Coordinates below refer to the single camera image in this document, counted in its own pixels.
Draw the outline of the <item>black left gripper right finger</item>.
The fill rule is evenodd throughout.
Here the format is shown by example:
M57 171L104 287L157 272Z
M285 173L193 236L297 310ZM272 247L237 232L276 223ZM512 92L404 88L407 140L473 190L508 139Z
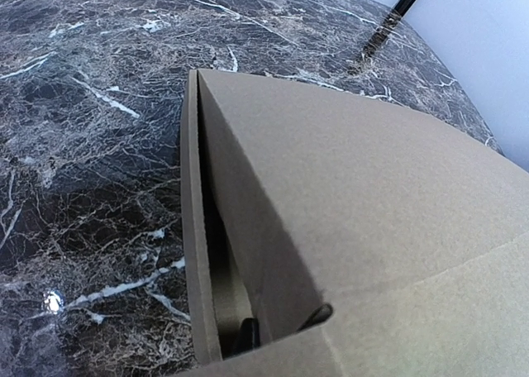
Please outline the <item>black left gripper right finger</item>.
M317 308L302 324L301 331L324 323L332 316L332 314L333 307L329 303L324 303L321 307Z

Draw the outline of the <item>brown cardboard box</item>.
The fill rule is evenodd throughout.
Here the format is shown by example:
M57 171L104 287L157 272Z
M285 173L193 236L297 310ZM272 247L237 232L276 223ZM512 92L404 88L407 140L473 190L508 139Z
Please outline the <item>brown cardboard box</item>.
M423 112L210 69L179 139L192 375L527 375L525 170Z

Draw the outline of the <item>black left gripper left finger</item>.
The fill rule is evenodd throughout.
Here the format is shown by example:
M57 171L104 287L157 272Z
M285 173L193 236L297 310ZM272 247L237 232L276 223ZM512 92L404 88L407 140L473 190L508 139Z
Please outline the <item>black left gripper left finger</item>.
M231 357L253 351L260 347L260 325L255 317L245 318L234 341Z

